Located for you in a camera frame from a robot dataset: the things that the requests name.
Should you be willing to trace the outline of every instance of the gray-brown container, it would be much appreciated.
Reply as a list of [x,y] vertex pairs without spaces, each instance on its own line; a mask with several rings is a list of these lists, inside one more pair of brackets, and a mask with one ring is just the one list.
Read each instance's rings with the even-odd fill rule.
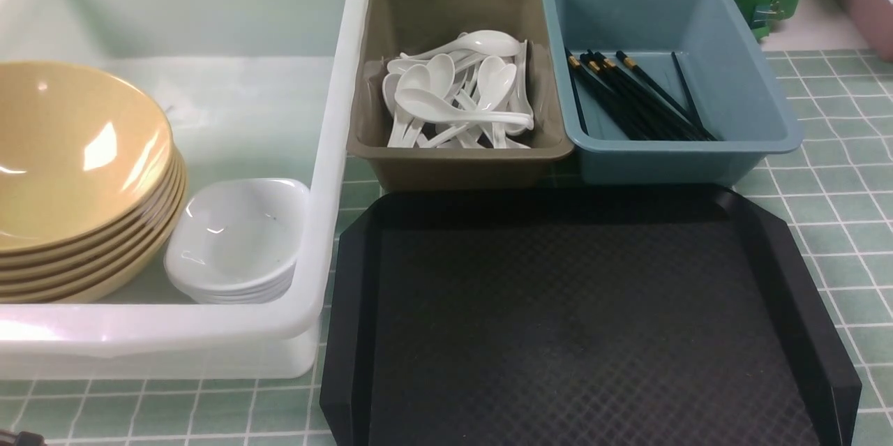
[[[536,127],[530,149],[387,147],[392,119],[382,98],[386,64],[460,32],[495,29],[529,41],[527,98]],[[564,133],[542,0],[370,0],[347,150],[368,160],[387,191],[526,188],[573,151]]]

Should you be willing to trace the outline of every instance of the countertop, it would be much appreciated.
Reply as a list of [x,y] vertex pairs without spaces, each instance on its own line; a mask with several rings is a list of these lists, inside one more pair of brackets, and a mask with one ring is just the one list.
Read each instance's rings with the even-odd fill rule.
[[[764,43],[806,127],[737,190],[790,223],[864,382],[855,446],[893,444],[893,64],[868,49],[830,0],[801,0]],[[580,183],[572,160],[544,183]],[[348,158],[338,218],[382,194]],[[323,310],[327,326],[329,305]],[[334,445],[318,406],[320,357],[293,380],[0,382],[0,428],[51,443],[119,446]]]

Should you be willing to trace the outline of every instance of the black plastic tray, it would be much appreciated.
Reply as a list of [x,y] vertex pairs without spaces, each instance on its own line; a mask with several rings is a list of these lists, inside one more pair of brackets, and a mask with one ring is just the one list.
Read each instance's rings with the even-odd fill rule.
[[723,188],[387,195],[334,287],[340,446],[852,442],[862,385],[787,225]]

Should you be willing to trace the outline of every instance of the yellow bowl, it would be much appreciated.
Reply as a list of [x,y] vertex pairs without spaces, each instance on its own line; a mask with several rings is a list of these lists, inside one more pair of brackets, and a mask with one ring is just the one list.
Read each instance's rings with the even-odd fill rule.
[[85,271],[80,277],[57,287],[18,294],[0,295],[2,303],[89,303],[121,289],[140,273],[159,252],[186,208],[188,178],[182,170],[173,204],[159,214],[159,223],[150,232],[141,232],[102,269]]
[[153,192],[172,159],[157,103],[95,68],[0,64],[0,124],[0,255],[114,223]]
[[178,176],[181,175],[179,164],[182,163],[182,157],[176,153],[176,149],[174,154],[175,160],[168,166],[156,189],[134,210],[113,224],[61,246],[24,254],[0,255],[0,292],[3,292],[3,283],[6,281],[22,281],[70,269],[72,262],[98,258],[125,239],[130,239],[146,220],[151,219],[156,207],[165,203],[165,198],[176,188]]
[[158,226],[163,226],[167,215],[176,207],[179,188],[185,183],[186,167],[179,155],[172,164],[172,176],[165,183],[163,196],[152,207],[144,207],[144,216],[123,232],[110,234],[107,239],[92,248],[83,248],[79,254],[38,266],[12,271],[0,271],[0,301],[3,296],[21,292],[49,290],[76,281],[87,274],[101,270],[121,255],[127,254]]

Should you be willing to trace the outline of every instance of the white plastic bin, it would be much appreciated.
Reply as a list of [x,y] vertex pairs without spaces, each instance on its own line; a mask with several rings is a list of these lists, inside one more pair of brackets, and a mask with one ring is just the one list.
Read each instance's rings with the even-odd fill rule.
[[160,255],[103,304],[0,306],[0,378],[293,377],[313,365],[368,0],[0,0],[0,60],[89,64],[168,111],[190,191],[310,186],[288,293],[195,305]]

